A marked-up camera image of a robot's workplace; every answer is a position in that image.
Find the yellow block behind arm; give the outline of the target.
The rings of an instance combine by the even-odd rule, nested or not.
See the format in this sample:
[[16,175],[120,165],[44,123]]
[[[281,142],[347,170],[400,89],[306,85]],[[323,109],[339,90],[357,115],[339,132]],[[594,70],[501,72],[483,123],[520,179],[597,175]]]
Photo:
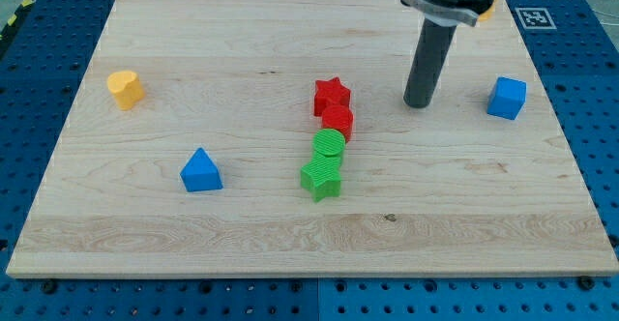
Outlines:
[[479,22],[488,21],[494,15],[494,12],[496,10],[496,1],[497,0],[492,0],[490,7],[485,12],[479,15]]

